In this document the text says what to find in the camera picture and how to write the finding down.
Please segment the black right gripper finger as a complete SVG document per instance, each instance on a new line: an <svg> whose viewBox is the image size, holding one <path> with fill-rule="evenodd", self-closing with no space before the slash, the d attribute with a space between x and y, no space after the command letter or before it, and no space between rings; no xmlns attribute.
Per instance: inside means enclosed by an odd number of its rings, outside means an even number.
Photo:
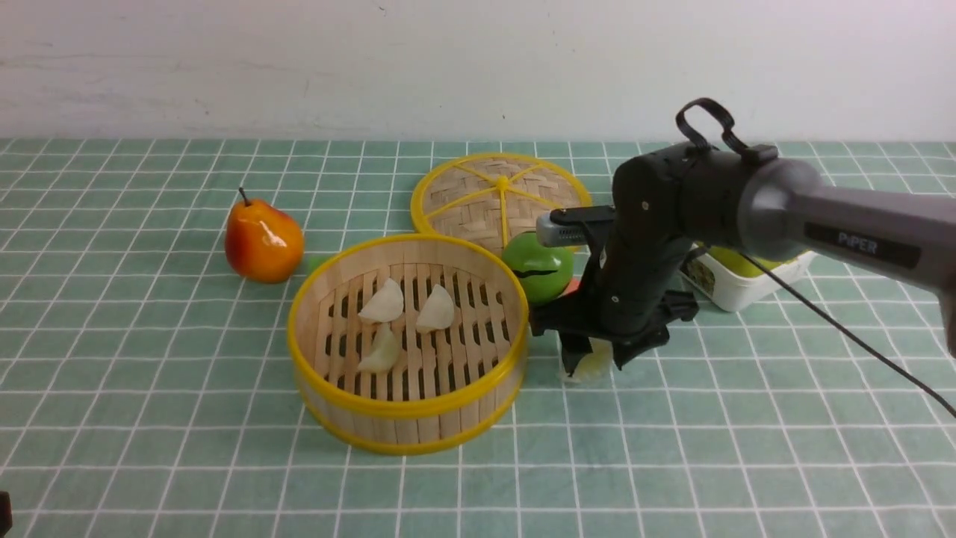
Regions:
<svg viewBox="0 0 956 538"><path fill-rule="evenodd" d="M574 376L578 365L593 352L590 338L576 333L560 333L560 347L566 376Z"/></svg>
<svg viewBox="0 0 956 538"><path fill-rule="evenodd" d="M650 344L646 340L613 341L612 361L614 361L615 367L621 371L626 364L648 350L650 350Z"/></svg>

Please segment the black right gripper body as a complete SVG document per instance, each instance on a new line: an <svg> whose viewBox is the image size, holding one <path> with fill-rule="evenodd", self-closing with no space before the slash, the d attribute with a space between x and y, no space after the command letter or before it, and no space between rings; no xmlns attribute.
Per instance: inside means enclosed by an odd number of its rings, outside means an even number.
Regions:
<svg viewBox="0 0 956 538"><path fill-rule="evenodd" d="M670 287L690 250L686 236L626 242L611 229L604 248L590 250L574 293L532 307L532 334L556 331L605 341L646 340L651 350L666 344L669 324L692 321L699 313L693 293Z"/></svg>

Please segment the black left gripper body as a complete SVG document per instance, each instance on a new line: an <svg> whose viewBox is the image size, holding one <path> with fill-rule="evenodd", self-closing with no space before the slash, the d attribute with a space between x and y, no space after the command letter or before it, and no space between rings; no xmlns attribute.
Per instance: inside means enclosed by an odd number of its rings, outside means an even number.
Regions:
<svg viewBox="0 0 956 538"><path fill-rule="evenodd" d="M13 528L13 508L10 494L0 492L0 538L7 537L10 529Z"/></svg>

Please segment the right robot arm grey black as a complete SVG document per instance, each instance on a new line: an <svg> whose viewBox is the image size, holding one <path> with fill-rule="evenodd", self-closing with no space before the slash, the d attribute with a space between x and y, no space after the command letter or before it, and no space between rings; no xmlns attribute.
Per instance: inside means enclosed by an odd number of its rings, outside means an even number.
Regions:
<svg viewBox="0 0 956 538"><path fill-rule="evenodd" d="M938 297L954 347L954 199L834 187L773 146L680 143L636 156L612 175L612 205L552 211L537 234L548 246L569 234L591 254L576 291L529 314L533 335L559 334L570 373L592 339L610 341L622 368L697 315L692 295L668 287L696 244L765 260L810 250L922 288Z"/></svg>

